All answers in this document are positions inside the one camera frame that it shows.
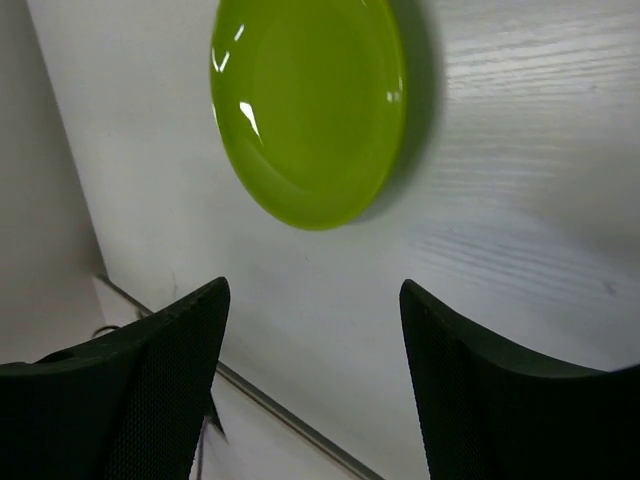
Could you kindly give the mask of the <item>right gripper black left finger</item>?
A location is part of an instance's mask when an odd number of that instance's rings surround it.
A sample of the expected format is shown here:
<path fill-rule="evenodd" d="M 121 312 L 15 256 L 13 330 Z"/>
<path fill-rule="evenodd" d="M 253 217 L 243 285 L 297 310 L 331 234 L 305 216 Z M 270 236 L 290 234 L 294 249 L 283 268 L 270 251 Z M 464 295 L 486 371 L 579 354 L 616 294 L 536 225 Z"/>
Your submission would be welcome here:
<path fill-rule="evenodd" d="M 230 307 L 217 278 L 34 363 L 1 368 L 5 479 L 185 479 Z"/>

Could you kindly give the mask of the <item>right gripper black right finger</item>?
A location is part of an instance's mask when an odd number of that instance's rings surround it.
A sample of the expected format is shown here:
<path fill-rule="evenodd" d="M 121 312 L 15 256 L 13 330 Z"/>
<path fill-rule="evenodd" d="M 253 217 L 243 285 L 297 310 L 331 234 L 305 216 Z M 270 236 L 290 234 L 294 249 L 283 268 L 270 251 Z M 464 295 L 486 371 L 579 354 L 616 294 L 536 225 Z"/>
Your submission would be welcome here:
<path fill-rule="evenodd" d="M 639 369 L 600 371 L 509 340 L 412 280 L 400 314 L 434 479 L 635 479 Z"/>

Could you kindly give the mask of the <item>green plastic plate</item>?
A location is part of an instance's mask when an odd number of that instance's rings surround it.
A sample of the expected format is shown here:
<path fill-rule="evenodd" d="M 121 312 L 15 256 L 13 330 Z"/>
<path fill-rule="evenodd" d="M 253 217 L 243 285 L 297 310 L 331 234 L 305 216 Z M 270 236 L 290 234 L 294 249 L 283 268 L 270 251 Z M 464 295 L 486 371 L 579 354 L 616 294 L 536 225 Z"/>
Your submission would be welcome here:
<path fill-rule="evenodd" d="M 285 224 L 354 220 L 396 166 L 406 61 L 387 1 L 223 1 L 210 82 L 235 174 Z"/>

